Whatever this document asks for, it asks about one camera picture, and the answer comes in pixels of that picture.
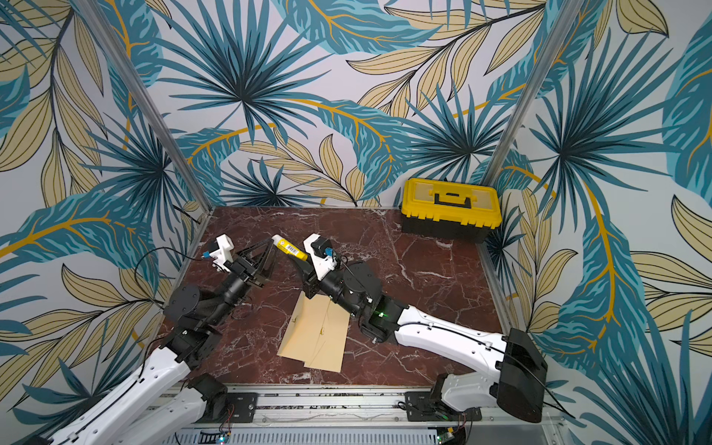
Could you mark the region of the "yellow glue stick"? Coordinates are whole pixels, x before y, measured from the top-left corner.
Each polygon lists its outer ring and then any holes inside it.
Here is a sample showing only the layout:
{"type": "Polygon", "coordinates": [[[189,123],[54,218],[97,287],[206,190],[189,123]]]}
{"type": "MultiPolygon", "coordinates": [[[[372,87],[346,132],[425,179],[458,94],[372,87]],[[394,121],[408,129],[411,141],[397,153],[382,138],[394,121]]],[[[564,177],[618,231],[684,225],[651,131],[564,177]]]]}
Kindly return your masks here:
{"type": "Polygon", "coordinates": [[[287,239],[281,237],[281,235],[273,235],[272,236],[272,241],[274,242],[274,246],[278,248],[281,252],[285,253],[286,255],[289,255],[291,257],[297,258],[301,261],[308,261],[309,256],[297,248],[294,244],[289,242],[287,239]]]}

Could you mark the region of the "manila envelope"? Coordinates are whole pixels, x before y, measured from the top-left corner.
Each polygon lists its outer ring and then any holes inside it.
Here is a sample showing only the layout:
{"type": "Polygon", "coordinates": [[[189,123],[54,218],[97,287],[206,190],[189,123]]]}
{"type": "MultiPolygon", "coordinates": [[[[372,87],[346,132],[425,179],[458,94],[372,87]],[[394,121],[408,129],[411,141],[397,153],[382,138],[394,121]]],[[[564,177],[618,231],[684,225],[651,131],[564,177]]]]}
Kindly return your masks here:
{"type": "Polygon", "coordinates": [[[309,362],[322,336],[329,304],[330,299],[327,296],[316,295],[309,299],[304,293],[300,293],[277,355],[309,362]]]}
{"type": "Polygon", "coordinates": [[[350,325],[350,314],[326,296],[324,317],[315,342],[311,357],[304,361],[308,368],[340,373],[345,352],[346,339],[350,325]]]}

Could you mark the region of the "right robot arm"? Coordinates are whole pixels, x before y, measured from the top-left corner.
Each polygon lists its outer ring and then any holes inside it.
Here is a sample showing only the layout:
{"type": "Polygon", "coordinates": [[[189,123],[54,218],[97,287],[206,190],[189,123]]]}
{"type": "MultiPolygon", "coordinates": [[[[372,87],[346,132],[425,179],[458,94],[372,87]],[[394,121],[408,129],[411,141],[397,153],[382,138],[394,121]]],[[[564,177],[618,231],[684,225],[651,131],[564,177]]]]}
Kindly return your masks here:
{"type": "Polygon", "coordinates": [[[521,421],[543,419],[548,365],[526,332],[482,332],[424,313],[384,294],[363,261],[343,265],[308,255],[289,259],[307,297],[327,296],[374,343],[426,350],[469,368],[465,375],[439,376],[431,403],[450,413],[498,406],[521,421]]]}

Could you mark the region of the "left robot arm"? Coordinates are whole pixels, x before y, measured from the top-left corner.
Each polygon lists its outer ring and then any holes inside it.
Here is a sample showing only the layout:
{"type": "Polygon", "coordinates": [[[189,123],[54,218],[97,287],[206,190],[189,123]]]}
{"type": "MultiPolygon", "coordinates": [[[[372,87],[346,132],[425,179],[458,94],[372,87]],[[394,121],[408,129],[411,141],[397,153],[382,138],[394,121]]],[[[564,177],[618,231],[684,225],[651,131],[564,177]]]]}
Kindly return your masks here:
{"type": "Polygon", "coordinates": [[[179,287],[164,314],[174,324],[140,367],[93,407],[52,435],[34,435],[29,444],[158,444],[204,416],[215,419],[225,409],[226,388],[215,378],[194,378],[165,406],[146,409],[167,389],[187,378],[215,351],[218,330],[261,287],[274,267],[278,237],[235,251],[227,235],[217,238],[205,258],[227,274],[215,290],[195,285],[179,287]]]}

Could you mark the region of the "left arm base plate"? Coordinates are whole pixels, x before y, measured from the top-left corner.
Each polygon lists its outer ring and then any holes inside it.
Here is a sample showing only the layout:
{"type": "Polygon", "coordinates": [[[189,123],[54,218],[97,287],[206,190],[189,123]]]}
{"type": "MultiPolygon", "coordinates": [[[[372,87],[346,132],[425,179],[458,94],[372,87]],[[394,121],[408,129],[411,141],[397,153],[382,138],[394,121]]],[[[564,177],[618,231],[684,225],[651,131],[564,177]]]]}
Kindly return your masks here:
{"type": "Polygon", "coordinates": [[[228,392],[208,401],[206,411],[196,422],[203,424],[250,424],[258,401],[256,392],[228,392]]]}

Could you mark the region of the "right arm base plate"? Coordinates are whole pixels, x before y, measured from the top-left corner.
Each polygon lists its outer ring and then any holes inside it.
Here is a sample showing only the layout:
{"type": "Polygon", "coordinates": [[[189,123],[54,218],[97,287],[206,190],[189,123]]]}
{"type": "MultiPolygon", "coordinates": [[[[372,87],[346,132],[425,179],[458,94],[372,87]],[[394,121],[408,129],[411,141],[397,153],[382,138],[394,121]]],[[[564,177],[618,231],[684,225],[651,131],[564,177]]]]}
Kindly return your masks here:
{"type": "Polygon", "coordinates": [[[478,422],[482,420],[479,408],[469,408],[464,412],[456,412],[443,402],[433,402],[429,391],[406,391],[404,400],[399,403],[409,422],[441,422],[465,421],[478,422]]]}

